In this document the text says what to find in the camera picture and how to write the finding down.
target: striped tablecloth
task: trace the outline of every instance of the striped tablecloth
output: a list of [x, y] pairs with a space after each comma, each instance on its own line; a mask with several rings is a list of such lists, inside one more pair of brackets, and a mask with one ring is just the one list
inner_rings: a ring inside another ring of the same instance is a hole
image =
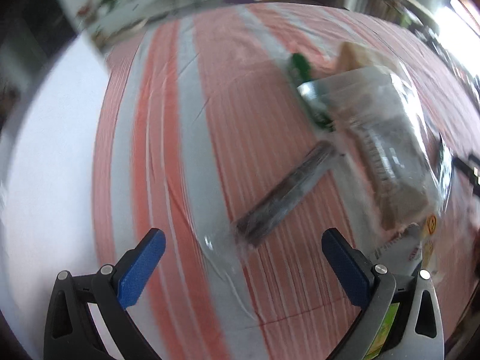
[[[412, 34], [372, 17], [239, 5], [162, 24], [109, 55], [94, 153], [97, 253], [115, 262], [151, 227], [165, 232], [166, 253], [130, 309], [162, 358], [324, 359], [356, 317], [321, 235], [337, 227], [354, 246], [363, 239], [363, 249], [370, 236], [370, 246], [379, 240], [348, 214], [331, 172], [231, 282], [197, 243], [212, 229], [228, 231], [317, 142], [286, 78], [290, 53], [329, 71], [347, 40], [403, 60], [447, 144], [480, 151], [480, 119], [460, 84]], [[475, 284], [473, 202], [455, 182], [436, 247], [446, 338]]]

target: metal screw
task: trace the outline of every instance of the metal screw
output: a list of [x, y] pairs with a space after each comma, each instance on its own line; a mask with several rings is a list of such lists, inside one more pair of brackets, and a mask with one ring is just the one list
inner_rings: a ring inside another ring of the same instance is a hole
[[420, 270], [420, 277], [424, 280], [430, 279], [430, 272], [425, 269]]
[[113, 271], [113, 267], [111, 265], [108, 265], [108, 264], [104, 265], [100, 268], [100, 273], [102, 275], [109, 275], [109, 274], [112, 273], [112, 271]]
[[375, 266], [375, 271], [376, 271], [376, 273], [378, 273], [378, 274], [384, 275], [385, 273], [388, 272], [388, 269], [387, 269], [386, 266], [384, 266], [384, 265], [382, 265], [382, 264], [377, 264], [377, 265]]
[[67, 278], [67, 276], [68, 276], [68, 272], [67, 272], [67, 271], [61, 271], [61, 272], [58, 274], [57, 278], [58, 278], [59, 280], [65, 280], [65, 279]]

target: bright light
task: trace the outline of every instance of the bright light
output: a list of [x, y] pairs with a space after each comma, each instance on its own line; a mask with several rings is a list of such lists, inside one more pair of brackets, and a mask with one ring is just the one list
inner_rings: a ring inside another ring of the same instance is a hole
[[458, 58], [472, 76], [480, 75], [480, 38], [453, 10], [440, 8], [435, 13], [440, 26], [439, 42]]

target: tablecloth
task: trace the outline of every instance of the tablecloth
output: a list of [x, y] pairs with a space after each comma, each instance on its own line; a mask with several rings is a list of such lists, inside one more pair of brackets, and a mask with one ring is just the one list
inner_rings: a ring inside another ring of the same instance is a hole
[[[321, 235], [337, 227], [363, 250], [382, 237], [356, 222], [332, 171], [230, 280], [197, 241], [228, 231], [316, 144], [286, 63], [302, 52], [318, 72], [331, 71], [342, 41], [400, 58], [449, 147], [480, 150], [479, 115], [448, 69], [411, 33], [373, 17], [239, 5], [150, 28], [110, 53], [94, 153], [97, 254], [112, 263], [151, 227], [165, 232], [166, 253], [129, 309], [162, 358], [324, 359], [359, 312], [322, 254]], [[446, 338], [476, 283], [476, 230], [466, 223], [475, 202], [467, 183], [454, 181], [436, 245]]]

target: blue gripper pad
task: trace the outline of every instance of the blue gripper pad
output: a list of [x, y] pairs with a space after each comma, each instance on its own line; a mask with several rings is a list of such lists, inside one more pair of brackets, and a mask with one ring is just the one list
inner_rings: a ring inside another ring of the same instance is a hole
[[363, 271], [360, 269], [350, 254], [355, 252], [347, 241], [342, 242], [337, 237], [342, 237], [335, 229], [328, 229], [322, 236], [322, 251], [332, 267], [350, 302], [354, 306], [365, 310], [370, 302], [370, 285]]
[[117, 299], [123, 309], [133, 306], [165, 252], [165, 234], [158, 230], [118, 282]]

